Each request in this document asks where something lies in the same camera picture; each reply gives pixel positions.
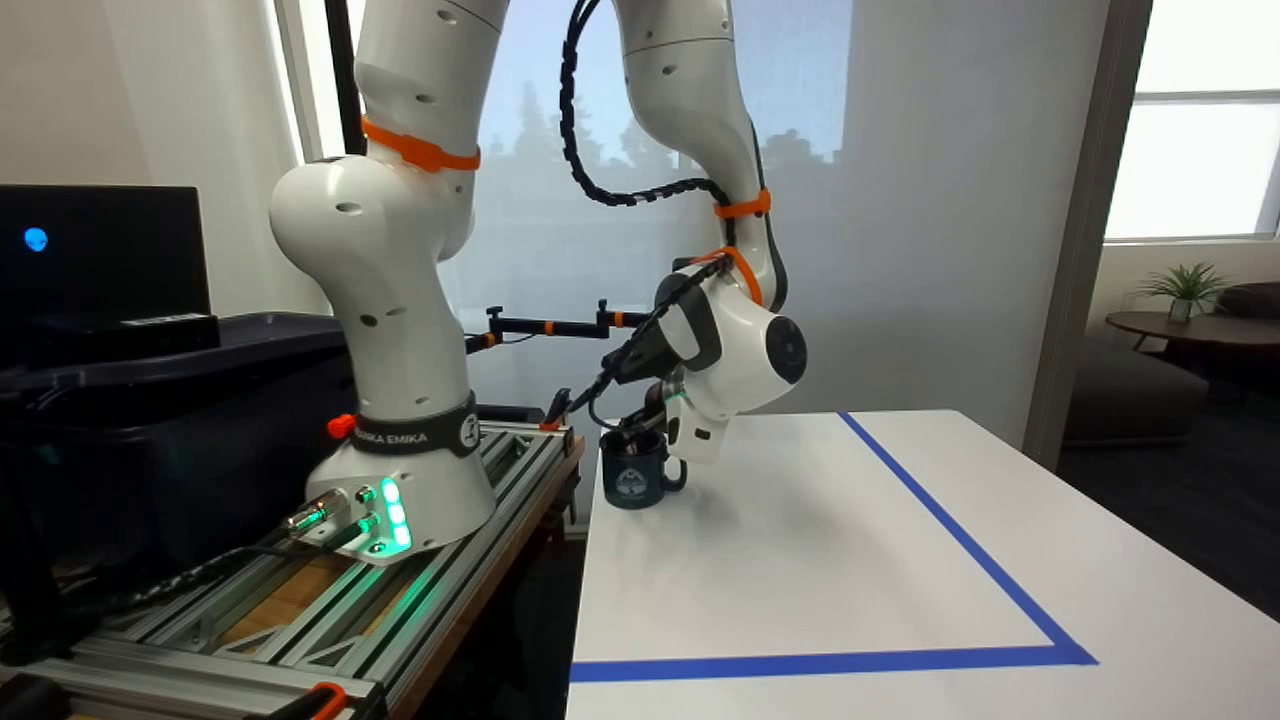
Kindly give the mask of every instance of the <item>black monitor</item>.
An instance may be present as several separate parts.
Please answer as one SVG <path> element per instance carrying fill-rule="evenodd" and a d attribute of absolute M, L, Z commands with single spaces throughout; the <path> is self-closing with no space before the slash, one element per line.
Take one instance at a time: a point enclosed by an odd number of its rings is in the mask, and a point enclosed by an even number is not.
<path fill-rule="evenodd" d="M 196 189 L 0 186 L 0 365 L 157 316 L 206 316 Z"/>

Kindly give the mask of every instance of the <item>blue tape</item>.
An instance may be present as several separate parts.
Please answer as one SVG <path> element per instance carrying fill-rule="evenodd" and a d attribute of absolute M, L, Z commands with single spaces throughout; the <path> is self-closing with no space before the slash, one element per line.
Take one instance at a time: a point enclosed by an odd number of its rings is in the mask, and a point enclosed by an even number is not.
<path fill-rule="evenodd" d="M 846 414 L 841 420 L 855 440 L 922 506 L 922 512 L 990 578 L 990 586 L 1049 637 L 1031 647 L 911 647 L 911 652 L 812 652 L 812 657 L 701 657 L 701 660 L 582 660 L 571 683 L 643 683 L 643 680 L 747 680 L 747 676 L 851 676 L 851 674 L 976 674 L 976 669 L 1049 669 L 1096 666 L 954 515 Z"/>

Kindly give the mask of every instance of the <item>white table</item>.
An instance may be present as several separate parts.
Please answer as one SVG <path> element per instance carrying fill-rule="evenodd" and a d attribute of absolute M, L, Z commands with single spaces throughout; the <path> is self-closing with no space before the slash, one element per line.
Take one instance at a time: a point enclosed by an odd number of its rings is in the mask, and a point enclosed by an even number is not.
<path fill-rule="evenodd" d="M 571 720 L 1271 720 L 1280 625 L 954 414 L 745 418 L 596 492 Z"/>

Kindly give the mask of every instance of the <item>cable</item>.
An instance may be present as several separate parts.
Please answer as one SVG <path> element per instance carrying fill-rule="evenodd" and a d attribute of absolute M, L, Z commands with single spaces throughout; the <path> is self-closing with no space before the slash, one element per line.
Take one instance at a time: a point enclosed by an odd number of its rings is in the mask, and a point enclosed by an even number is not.
<path fill-rule="evenodd" d="M 648 326 L 656 326 L 670 304 L 678 304 L 691 289 L 701 289 L 707 276 L 715 276 L 715 272 L 727 272 L 732 267 L 732 261 L 727 256 L 715 256 L 712 263 L 705 263 L 705 267 L 694 267 L 670 297 L 664 297 L 659 304 L 656 304 L 656 312 L 615 349 L 615 351 L 606 351 L 606 356 L 626 356 L 633 351 L 633 346 L 637 346 L 637 337 L 648 329 Z M 600 370 L 600 377 L 565 408 L 565 418 L 571 418 L 571 414 L 578 414 L 578 408 L 589 408 L 590 414 L 590 420 L 596 426 L 602 426 L 600 418 L 596 418 L 596 399 L 606 392 L 606 384 L 615 379 L 615 365 L 606 365 L 606 356 L 602 356 L 602 370 Z"/>
<path fill-rule="evenodd" d="M 578 50 L 578 37 L 582 37 L 596 10 L 600 10 L 600 0 L 571 4 L 565 50 L 561 50 L 561 139 L 565 139 L 565 161 L 567 161 L 571 179 L 582 189 L 582 198 L 590 198 L 596 203 L 606 203 L 606 207 L 656 203 L 656 201 L 670 201 L 684 193 L 707 193 L 715 203 L 732 203 L 727 193 L 707 175 L 689 175 L 689 179 L 670 179 L 670 186 L 640 189 L 640 193 L 612 193 L 589 175 L 578 148 L 577 148 L 577 50 Z M 734 248 L 734 223 L 725 221 L 719 228 L 725 228 L 725 244 Z"/>
<path fill-rule="evenodd" d="M 596 428 L 612 428 L 606 420 L 600 420 L 596 395 L 589 399 L 589 418 L 590 418 Z"/>

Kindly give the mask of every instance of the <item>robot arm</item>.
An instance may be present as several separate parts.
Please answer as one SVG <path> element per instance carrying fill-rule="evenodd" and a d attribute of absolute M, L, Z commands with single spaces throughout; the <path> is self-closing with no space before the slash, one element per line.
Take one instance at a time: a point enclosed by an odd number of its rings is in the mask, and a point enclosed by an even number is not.
<path fill-rule="evenodd" d="M 313 473 L 299 542 L 391 563 L 492 512 L 463 332 L 434 263 L 472 228 L 474 128 L 502 0 L 375 0 L 364 14 L 369 155 L 290 169 L 272 232 L 327 297 L 356 372 L 356 434 Z"/>
<path fill-rule="evenodd" d="M 492 512 L 474 462 L 463 342 L 434 263 L 472 228 L 474 128 L 507 0 L 375 0 L 359 37 L 369 155 L 288 172 L 272 232 L 346 337 L 356 434 L 313 473 L 296 536 L 369 563 L 452 545 Z M 775 316 L 755 138 L 725 0 L 615 0 L 640 124 L 715 186 L 732 248 L 669 276 L 656 322 L 602 362 L 606 379 L 664 377 L 643 448 L 712 462 L 734 414 L 785 395 L 805 337 Z"/>
<path fill-rule="evenodd" d="M 643 509 L 659 498 L 656 464 L 664 451 L 678 462 L 677 477 L 684 477 L 684 464 L 715 462 L 727 420 L 781 399 L 805 377 L 808 349 L 799 329 L 775 316 L 787 276 L 771 244 L 760 148 L 739 98 L 732 10 L 712 0 L 615 0 L 615 15 L 637 120 L 707 172 L 725 198 L 715 216 L 732 242 L 719 251 L 732 272 L 707 279 L 691 279 L 694 263 L 677 272 L 659 289 L 656 329 L 637 332 L 606 362 L 615 379 L 664 377 L 656 395 L 602 440 L 602 451 L 612 451 L 602 486 L 619 480 L 624 468 L 648 477 L 643 486 L 612 486 L 612 502 Z"/>

